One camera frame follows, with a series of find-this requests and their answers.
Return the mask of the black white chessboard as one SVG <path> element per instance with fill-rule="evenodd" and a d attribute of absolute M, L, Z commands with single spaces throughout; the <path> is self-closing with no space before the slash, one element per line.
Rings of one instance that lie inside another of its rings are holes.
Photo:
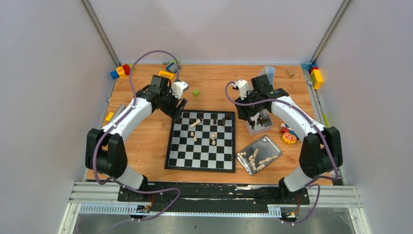
<path fill-rule="evenodd" d="M 235 172 L 235 130 L 234 112 L 183 110 L 171 123 L 165 169 Z"/>

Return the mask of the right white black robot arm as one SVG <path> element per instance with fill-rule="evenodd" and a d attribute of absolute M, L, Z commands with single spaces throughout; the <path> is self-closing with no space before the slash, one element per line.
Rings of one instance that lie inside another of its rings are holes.
<path fill-rule="evenodd" d="M 239 91 L 235 104 L 238 118 L 255 128 L 263 111 L 272 113 L 287 124 L 301 141 L 298 167 L 280 180 L 278 197 L 291 203 L 298 190 L 309 186 L 325 173 L 333 171 L 338 179 L 338 168 L 343 164 L 340 132 L 336 127 L 326 127 L 305 113 L 282 88 L 274 89 L 267 75 L 246 80 L 231 81 L 232 89 Z"/>

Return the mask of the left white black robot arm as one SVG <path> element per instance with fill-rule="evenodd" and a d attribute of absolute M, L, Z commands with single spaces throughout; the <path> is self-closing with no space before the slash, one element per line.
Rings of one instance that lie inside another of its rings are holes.
<path fill-rule="evenodd" d="M 114 120 L 87 134 L 85 166 L 96 176 L 107 175 L 122 187 L 131 189 L 131 196 L 144 201 L 149 196 L 147 178 L 128 165 L 125 142 L 136 127 L 155 110 L 176 119 L 181 116 L 187 100 L 183 98 L 189 85 L 184 81 L 154 75 L 151 83 L 140 89 Z"/>

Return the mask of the white metal box dark pieces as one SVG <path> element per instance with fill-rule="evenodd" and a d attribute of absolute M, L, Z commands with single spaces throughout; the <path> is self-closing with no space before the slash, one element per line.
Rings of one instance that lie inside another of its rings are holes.
<path fill-rule="evenodd" d="M 249 120 L 244 121 L 244 123 L 251 136 L 270 131 L 274 126 L 270 113 L 267 110 L 260 111 Z"/>

